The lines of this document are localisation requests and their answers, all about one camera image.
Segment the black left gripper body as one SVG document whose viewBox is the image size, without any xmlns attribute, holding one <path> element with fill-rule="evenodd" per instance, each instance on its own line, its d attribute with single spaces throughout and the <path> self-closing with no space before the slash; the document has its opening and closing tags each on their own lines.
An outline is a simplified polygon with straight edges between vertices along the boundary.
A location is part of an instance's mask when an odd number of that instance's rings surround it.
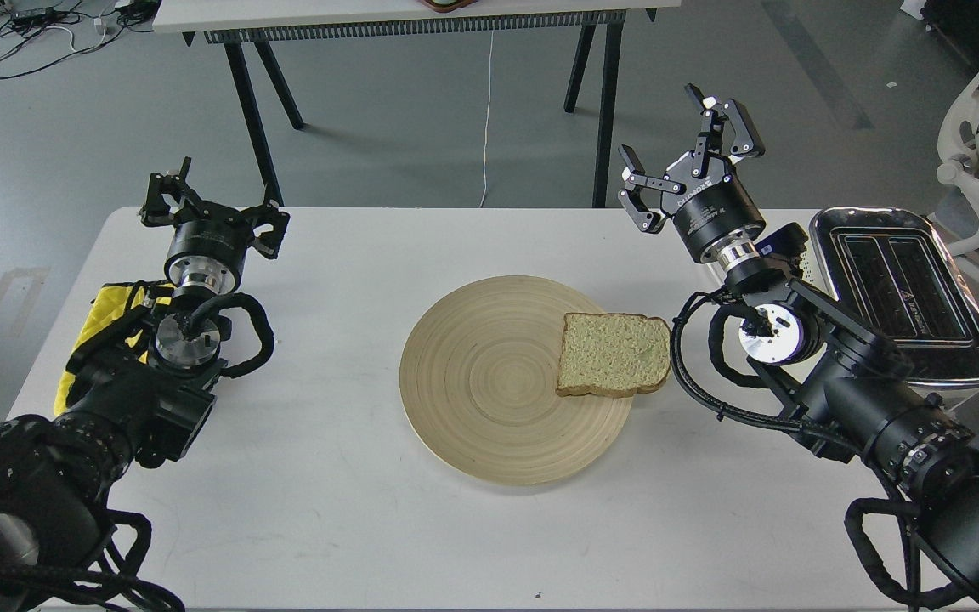
<svg viewBox="0 0 979 612">
<path fill-rule="evenodd" d="M 203 204 L 198 220 L 175 226 L 164 272 L 176 289 L 233 292 L 240 289 L 252 249 L 242 210 Z"/>
</svg>

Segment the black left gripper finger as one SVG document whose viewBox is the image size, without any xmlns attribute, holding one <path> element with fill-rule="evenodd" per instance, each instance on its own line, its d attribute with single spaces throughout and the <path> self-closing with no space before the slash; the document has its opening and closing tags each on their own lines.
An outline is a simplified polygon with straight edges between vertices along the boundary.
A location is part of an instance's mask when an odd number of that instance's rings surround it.
<svg viewBox="0 0 979 612">
<path fill-rule="evenodd" d="M 178 171 L 149 175 L 146 198 L 139 209 L 143 226 L 179 226 L 201 217 L 201 198 L 186 182 L 191 162 L 186 156 Z"/>
<path fill-rule="evenodd" d="M 277 259 L 287 232 L 289 213 L 265 184 L 259 205 L 242 209 L 242 221 L 247 228 L 247 245 L 264 258 Z"/>
</svg>

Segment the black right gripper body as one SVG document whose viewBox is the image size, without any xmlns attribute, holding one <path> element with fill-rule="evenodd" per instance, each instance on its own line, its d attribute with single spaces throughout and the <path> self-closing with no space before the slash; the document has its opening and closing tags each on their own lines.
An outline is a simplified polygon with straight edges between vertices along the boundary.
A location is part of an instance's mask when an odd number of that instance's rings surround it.
<svg viewBox="0 0 979 612">
<path fill-rule="evenodd" d="M 665 176 L 681 187 L 665 194 L 665 213 L 684 241 L 695 263 L 717 258 L 718 241 L 744 234 L 757 239 L 766 222 L 726 156 L 703 155 L 703 167 L 694 171 L 696 152 L 684 152 L 667 167 Z"/>
</svg>

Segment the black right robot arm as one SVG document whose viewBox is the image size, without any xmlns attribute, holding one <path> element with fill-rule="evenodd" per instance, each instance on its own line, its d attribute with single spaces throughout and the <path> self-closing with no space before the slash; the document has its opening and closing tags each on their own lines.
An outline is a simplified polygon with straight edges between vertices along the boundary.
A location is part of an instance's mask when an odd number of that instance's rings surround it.
<svg viewBox="0 0 979 612">
<path fill-rule="evenodd" d="M 702 119 L 691 150 L 652 177 L 623 144 L 623 209 L 641 232 L 675 226 L 722 286 L 673 319 L 670 368 L 718 419 L 788 434 L 814 456 L 858 458 L 882 499 L 848 505 L 844 526 L 875 588 L 909 609 L 979 604 L 979 430 L 921 394 L 967 388 L 979 369 L 979 309 L 931 225 L 904 210 L 833 207 L 811 228 L 765 221 L 737 175 L 764 155 L 735 99 L 685 86 Z"/>
</svg>

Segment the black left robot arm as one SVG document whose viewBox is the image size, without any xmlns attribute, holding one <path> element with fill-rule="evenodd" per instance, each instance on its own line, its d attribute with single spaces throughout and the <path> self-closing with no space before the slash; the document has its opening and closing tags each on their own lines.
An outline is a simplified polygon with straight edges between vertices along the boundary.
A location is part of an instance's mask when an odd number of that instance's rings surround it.
<svg viewBox="0 0 979 612">
<path fill-rule="evenodd" d="M 153 173 L 141 224 L 171 226 L 163 281 L 128 287 L 108 324 L 73 349 L 63 410 L 0 423 L 0 611 L 50 599 L 116 609 L 182 611 L 171 590 L 141 580 L 144 515 L 109 505 L 129 466 L 180 460 L 213 410 L 221 378 L 268 363 L 274 333 L 241 293 L 250 249 L 276 259 L 289 214 L 269 191 L 226 207 L 186 182 L 190 162 Z"/>
</svg>

